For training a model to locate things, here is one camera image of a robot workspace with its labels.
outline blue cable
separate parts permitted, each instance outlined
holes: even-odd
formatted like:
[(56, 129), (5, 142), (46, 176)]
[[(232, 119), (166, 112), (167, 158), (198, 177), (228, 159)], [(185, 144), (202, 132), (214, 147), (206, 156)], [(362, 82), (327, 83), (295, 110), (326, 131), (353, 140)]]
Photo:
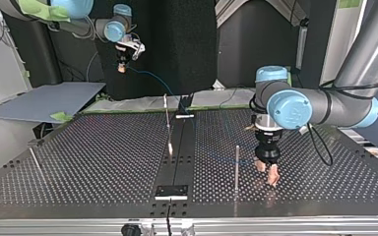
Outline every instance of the blue cable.
[[(139, 70), (136, 70), (136, 69), (134, 69), (134, 68), (132, 68), (132, 67), (130, 67), (130, 66), (127, 66), (127, 68), (128, 68), (128, 69), (131, 69), (131, 70), (134, 71), (135, 73), (138, 73), (138, 74), (146, 74), (146, 75), (149, 75), (149, 76), (154, 77), (156, 80), (158, 80), (158, 81), (164, 86), (164, 88), (165, 88), (165, 89), (166, 89), (171, 95), (173, 95), (173, 96), (175, 97), (174, 93), (171, 91), (170, 87), (165, 83), (165, 81), (162, 80), (162, 79), (161, 79), (160, 77), (158, 77), (157, 75), (155, 75), (154, 73), (149, 72), (149, 71), (139, 71)], [(233, 94), (231, 95), (231, 97), (230, 97), (229, 99), (225, 100), (224, 102), (222, 102), (222, 103), (220, 104), (220, 108), (219, 108), (220, 111), (221, 111), (221, 107), (222, 107), (226, 102), (229, 102), (229, 101), (234, 97), (234, 95), (235, 95), (237, 89), (238, 89), (238, 88), (235, 89), (235, 91), (233, 92)], [(175, 97), (175, 98), (177, 99), (177, 101), (179, 102), (179, 104), (182, 106), (182, 108), (184, 109), (184, 111), (186, 112), (186, 114), (189, 114), (189, 113), (187, 112), (187, 110), (185, 109), (185, 107), (183, 106), (183, 104), (180, 102), (180, 100), (179, 100), (177, 97)], [(195, 123), (192, 121), (192, 119), (191, 119), (191, 122), (192, 122), (193, 129), (195, 130)], [(227, 133), (229, 134), (229, 128), (228, 128), (228, 125), (227, 125), (226, 122), (224, 122), (224, 123), (225, 123), (226, 131), (227, 131)], [(234, 164), (236, 163), (236, 161), (233, 160), (232, 158), (219, 157), (219, 158), (215, 158), (215, 159), (216, 159), (217, 161), (221, 161), (221, 162), (230, 162), (230, 163), (234, 163)], [(248, 160), (240, 160), (239, 163), (240, 163), (241, 165), (246, 165), (246, 164), (250, 164), (250, 161), (248, 161)]]
[[(176, 98), (178, 104), (183, 108), (183, 110), (186, 112), (186, 114), (189, 115), (189, 112), (186, 110), (185, 106), (182, 104), (182, 102), (180, 102), (180, 100), (176, 97), (176, 95), (171, 91), (170, 87), (167, 85), (167, 83), (162, 80), (160, 77), (158, 77), (157, 75), (155, 75), (154, 73), (152, 72), (149, 72), (149, 71), (139, 71), (137, 69), (134, 69), (130, 66), (127, 66), (128, 69), (131, 69), (132, 71), (134, 71), (135, 73), (137, 74), (146, 74), (146, 75), (149, 75), (149, 76), (152, 76), (153, 78), (155, 78), (156, 80), (158, 80), (162, 85), (163, 87), (174, 97)], [(190, 120), (192, 122), (192, 126), (193, 126), (193, 129), (195, 129), (195, 123), (193, 123), (192, 120)]]
[(167, 91), (174, 96), (173, 92), (171, 91), (170, 87), (165, 83), (164, 80), (162, 80), (160, 77), (156, 76), (155, 74), (149, 72), (149, 71), (139, 71), (139, 70), (136, 70), (130, 66), (127, 66), (128, 69), (131, 69), (132, 71), (134, 71), (135, 73), (138, 73), (138, 74), (147, 74), (147, 75), (150, 75), (152, 77), (154, 77), (156, 80), (158, 80), (163, 86), (165, 89), (167, 89)]

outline green sticker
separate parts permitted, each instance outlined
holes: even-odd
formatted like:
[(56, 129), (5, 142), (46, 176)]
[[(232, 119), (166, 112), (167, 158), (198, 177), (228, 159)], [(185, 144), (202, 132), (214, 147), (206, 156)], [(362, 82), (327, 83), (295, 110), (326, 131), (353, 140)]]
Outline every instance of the green sticker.
[(66, 114), (64, 111), (56, 112), (50, 115), (56, 121), (66, 122), (73, 119), (73, 116)]
[(360, 6), (361, 0), (340, 0), (339, 8), (356, 8)]
[(46, 21), (70, 22), (69, 13), (63, 7), (48, 6), (37, 0), (19, 0), (21, 11)]

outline metal bracket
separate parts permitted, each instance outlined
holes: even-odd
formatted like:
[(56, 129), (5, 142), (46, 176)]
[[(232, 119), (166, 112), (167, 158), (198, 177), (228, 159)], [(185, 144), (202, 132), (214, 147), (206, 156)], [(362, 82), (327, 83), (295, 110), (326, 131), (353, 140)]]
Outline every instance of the metal bracket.
[(188, 200), (187, 185), (158, 186), (156, 201), (186, 201)]

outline robotic arm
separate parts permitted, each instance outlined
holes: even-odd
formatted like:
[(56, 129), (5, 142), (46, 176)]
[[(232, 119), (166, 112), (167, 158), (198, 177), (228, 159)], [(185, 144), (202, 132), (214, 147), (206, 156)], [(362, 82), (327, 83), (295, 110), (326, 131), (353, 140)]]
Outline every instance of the robotic arm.
[(283, 129), (298, 129), (308, 123), (339, 127), (367, 127), (378, 117), (378, 1), (349, 51), (330, 88), (291, 88), (285, 68), (270, 66), (257, 71), (256, 95), (251, 106), (256, 111), (257, 167), (266, 164), (269, 183), (279, 179), (277, 142)]
[[(133, 33), (132, 10), (128, 5), (117, 4), (113, 8), (111, 19), (92, 20), (88, 17), (94, 5), (94, 0), (34, 0), (35, 5), (25, 8), (17, 0), (0, 0), (0, 9), (6, 14), (24, 21), (40, 21), (47, 24), (51, 30), (65, 30), (77, 38), (98, 37), (114, 42), (117, 49), (118, 71), (125, 73), (126, 65), (131, 60), (138, 60), (146, 50), (140, 37)], [(50, 18), (39, 17), (35, 13), (62, 8), (64, 16), (69, 21), (51, 21)]]

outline metal rod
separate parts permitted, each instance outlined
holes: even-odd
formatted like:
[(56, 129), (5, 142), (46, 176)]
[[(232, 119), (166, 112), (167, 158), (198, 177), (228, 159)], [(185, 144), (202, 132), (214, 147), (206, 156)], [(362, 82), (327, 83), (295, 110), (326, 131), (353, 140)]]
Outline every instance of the metal rod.
[[(374, 1), (367, 19), (352, 45), (335, 80), (336, 87), (358, 87), (378, 83), (378, 1)], [(371, 97), (378, 88), (347, 90), (346, 92)]]
[(170, 157), (173, 155), (173, 146), (171, 145), (171, 131), (170, 131), (170, 120), (168, 116), (168, 103), (167, 103), (167, 94), (163, 96), (164, 100), (164, 109), (165, 109), (165, 119), (166, 119), (166, 127), (168, 132), (168, 152), (170, 154)]
[(33, 148), (30, 147), (30, 153), (33, 159), (33, 162), (35, 163), (36, 167), (41, 170), (41, 166), (39, 165), (38, 159), (36, 158), (35, 152), (33, 151)]
[(240, 162), (240, 146), (236, 146), (235, 147), (235, 195), (238, 195), (239, 162)]

